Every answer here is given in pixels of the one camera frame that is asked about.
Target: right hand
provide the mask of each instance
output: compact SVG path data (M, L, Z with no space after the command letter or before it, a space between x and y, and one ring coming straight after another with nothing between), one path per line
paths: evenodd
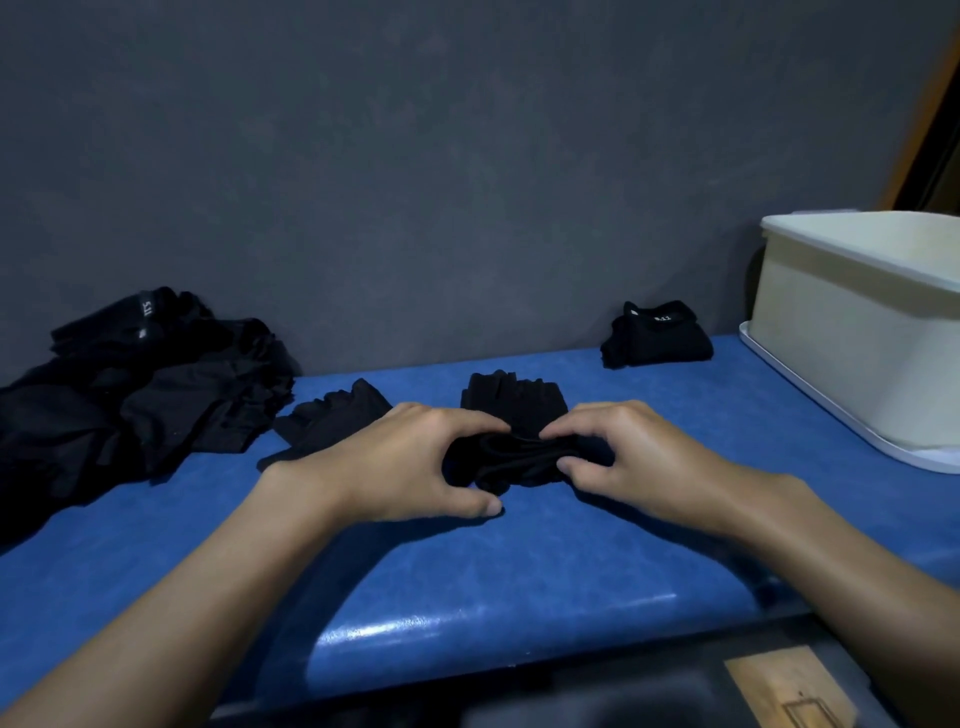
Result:
M773 475L705 448L641 401L579 404L540 433L604 438L616 455L605 468L577 457L557 467L582 491L613 498L664 521L715 535L733 535L739 520L767 494L805 489L789 475Z

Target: white container lid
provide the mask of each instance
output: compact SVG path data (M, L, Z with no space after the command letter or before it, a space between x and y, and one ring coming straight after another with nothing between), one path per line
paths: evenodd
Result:
M960 217L933 212L813 212L767 215L767 231L960 293Z

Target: wooden panel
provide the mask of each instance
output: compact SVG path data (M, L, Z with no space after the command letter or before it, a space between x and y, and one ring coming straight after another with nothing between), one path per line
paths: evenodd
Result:
M762 728L853 728L856 708L807 647L726 662Z

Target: floor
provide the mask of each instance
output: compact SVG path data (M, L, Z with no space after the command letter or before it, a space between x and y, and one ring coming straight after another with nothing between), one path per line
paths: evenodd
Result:
M858 728L900 726L814 617L352 695L212 728L723 728L756 726L724 661L808 644L856 705Z

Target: blue vinyl surface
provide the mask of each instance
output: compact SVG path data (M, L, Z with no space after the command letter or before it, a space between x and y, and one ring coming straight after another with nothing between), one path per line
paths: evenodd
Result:
M855 526L960 586L960 476L860 440L735 337L710 362L604 370L597 350L363 374L393 403L456 406L473 372L556 381L581 401L648 401L733 460L804 478ZM360 375L305 377L297 401ZM0 708L198 545L281 449L192 455L169 481L57 514L0 555ZM225 694L277 707L767 619L802 608L758 565L697 534L513 487L489 522L381 523L342 534L284 599Z

